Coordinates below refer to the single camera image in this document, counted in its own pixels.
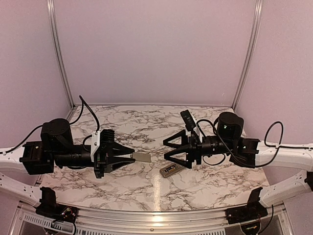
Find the grey white remote control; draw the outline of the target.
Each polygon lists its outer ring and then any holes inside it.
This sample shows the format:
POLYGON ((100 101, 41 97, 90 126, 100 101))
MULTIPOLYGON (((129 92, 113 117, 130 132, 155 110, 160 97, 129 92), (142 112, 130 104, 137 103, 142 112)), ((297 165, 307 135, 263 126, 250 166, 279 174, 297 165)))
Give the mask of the grey white remote control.
POLYGON ((162 169, 159 170, 161 176, 163 178, 168 178, 182 170, 184 170, 185 167, 184 166, 181 166, 179 164, 176 164, 176 163, 173 163, 173 164, 170 164, 162 169))

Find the grey battery compartment cover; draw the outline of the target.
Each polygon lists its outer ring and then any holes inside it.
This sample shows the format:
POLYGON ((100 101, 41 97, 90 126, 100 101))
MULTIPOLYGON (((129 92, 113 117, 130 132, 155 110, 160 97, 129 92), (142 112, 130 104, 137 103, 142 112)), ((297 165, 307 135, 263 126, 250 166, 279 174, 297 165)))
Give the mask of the grey battery compartment cover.
POLYGON ((134 152, 131 155, 132 159, 135 159, 137 162, 145 162, 145 163, 150 163, 151 162, 151 155, 147 153, 139 153, 139 152, 134 152))

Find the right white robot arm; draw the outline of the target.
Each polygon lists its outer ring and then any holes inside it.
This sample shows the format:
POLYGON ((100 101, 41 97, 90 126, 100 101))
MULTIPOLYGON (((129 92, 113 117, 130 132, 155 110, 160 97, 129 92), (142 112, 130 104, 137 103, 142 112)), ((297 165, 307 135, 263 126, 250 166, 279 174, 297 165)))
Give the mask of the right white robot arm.
POLYGON ((254 189, 242 215, 253 219, 278 202, 313 190, 313 145, 282 144, 266 140, 242 137, 244 120, 231 112, 221 113, 214 122, 207 121, 213 134, 207 136, 200 128, 202 120, 196 120, 188 110, 180 113, 185 129, 166 138, 163 145, 173 148, 164 158, 185 168, 201 164, 204 156, 228 155, 237 166, 262 168, 265 166, 295 168, 300 171, 279 183, 265 188, 254 189))

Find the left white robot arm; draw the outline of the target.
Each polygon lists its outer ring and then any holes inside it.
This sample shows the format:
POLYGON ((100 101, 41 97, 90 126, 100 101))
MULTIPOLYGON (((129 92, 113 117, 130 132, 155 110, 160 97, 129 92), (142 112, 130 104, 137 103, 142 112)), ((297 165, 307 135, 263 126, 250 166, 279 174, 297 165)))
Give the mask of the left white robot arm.
POLYGON ((111 129, 97 128, 90 144, 74 144, 69 121, 57 118, 41 126, 40 141, 23 141, 18 147, 1 149, 0 167, 29 175, 53 173, 54 167, 78 170, 93 168, 97 179, 123 166, 133 164, 134 150, 115 141, 111 129))

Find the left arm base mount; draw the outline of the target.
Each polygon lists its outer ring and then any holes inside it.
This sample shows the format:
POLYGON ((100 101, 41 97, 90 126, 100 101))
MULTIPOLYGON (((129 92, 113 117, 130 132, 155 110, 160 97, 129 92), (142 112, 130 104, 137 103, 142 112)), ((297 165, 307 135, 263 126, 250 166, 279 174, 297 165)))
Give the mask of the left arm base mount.
POLYGON ((56 221, 75 223, 78 208, 59 204, 56 202, 56 193, 48 187, 41 187, 42 193, 39 199, 39 206, 35 207, 36 213, 45 217, 53 218, 56 221))

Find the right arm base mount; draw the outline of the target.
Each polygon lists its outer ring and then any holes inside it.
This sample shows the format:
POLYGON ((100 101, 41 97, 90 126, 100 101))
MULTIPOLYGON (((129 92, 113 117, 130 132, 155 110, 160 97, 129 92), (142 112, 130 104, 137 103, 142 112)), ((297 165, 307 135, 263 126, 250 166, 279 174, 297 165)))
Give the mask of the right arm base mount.
POLYGON ((268 215, 267 208, 260 203, 260 192, 262 189, 262 187, 259 187, 252 190, 245 206, 237 206, 225 210, 229 224, 260 219, 268 215))

